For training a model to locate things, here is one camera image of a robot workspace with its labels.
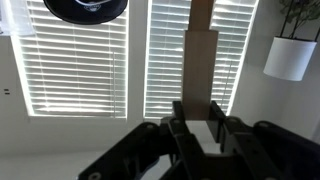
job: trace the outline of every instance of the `window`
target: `window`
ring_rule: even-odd
[[[181,96],[190,0],[129,1],[121,16],[94,26],[64,22],[42,0],[27,2],[36,34],[12,36],[12,42],[30,116],[134,124],[171,114],[171,102]],[[215,3],[211,28],[220,34],[212,99],[225,112],[232,107],[257,3]]]
[[[95,26],[64,22],[42,0],[28,9],[36,34],[13,44],[29,115],[125,117],[128,9]]]
[[[225,113],[232,107],[258,0],[216,0],[211,28],[219,31],[212,100]],[[151,10],[145,118],[172,113],[180,100],[184,30],[191,1],[153,0]]]

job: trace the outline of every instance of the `window blinds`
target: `window blinds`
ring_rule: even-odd
[[[28,0],[28,9],[36,34],[19,37],[19,46],[33,115],[125,117],[128,10],[81,26],[42,0]]]
[[[226,113],[245,54],[250,24],[258,0],[216,0],[211,28],[219,31],[212,100]],[[171,115],[180,100],[184,30],[191,1],[153,0],[151,10],[145,118]]]

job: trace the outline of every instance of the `wooden post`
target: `wooden post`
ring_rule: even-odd
[[[182,104],[187,120],[209,117],[218,31],[209,30],[214,0],[192,0],[185,32]]]

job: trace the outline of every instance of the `white wall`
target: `white wall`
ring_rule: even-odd
[[[268,120],[311,138],[320,120],[319,45],[303,81],[285,81],[263,73],[273,37],[280,34],[284,21],[279,9],[278,1],[260,0],[231,114],[251,125]],[[320,20],[313,21],[297,36],[314,39],[319,26]]]

